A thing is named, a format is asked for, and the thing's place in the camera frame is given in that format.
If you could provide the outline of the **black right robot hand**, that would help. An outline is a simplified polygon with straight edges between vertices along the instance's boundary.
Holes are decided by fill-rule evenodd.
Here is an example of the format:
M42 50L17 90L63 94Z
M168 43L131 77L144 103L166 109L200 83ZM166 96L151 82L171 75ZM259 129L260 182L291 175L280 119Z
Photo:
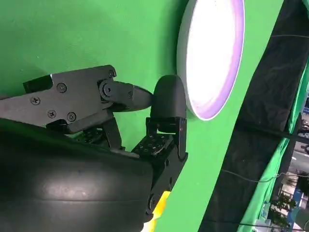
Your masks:
M149 92L111 65L46 75L0 101L3 232L139 232L188 158L180 77Z

